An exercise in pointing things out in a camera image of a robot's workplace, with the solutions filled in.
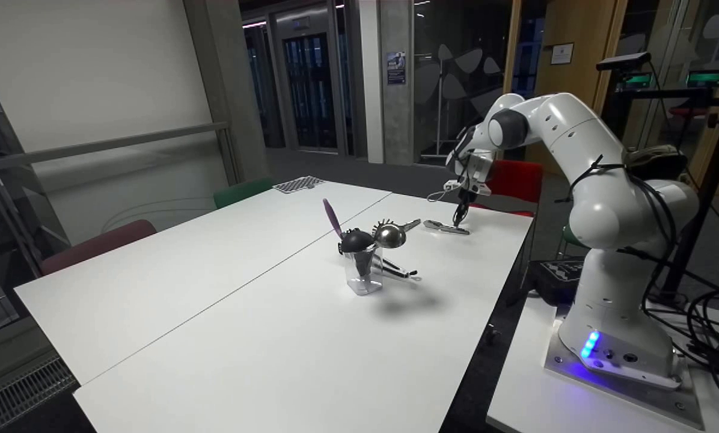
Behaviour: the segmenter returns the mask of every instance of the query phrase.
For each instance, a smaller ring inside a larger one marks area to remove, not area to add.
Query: white table
[[[331,229],[326,198],[351,218],[383,191],[319,183],[262,192],[16,289],[80,383],[200,316]]]
[[[544,368],[554,307],[528,299],[511,337],[487,417],[521,433],[698,433],[684,424],[641,408],[628,400],[587,388]],[[719,433],[719,390],[694,368],[693,383],[704,430]]]
[[[392,196],[354,218],[451,217]],[[96,430],[435,433],[528,229],[473,210],[473,234],[415,229],[386,253],[421,281],[346,287],[354,263],[319,238],[75,392]]]

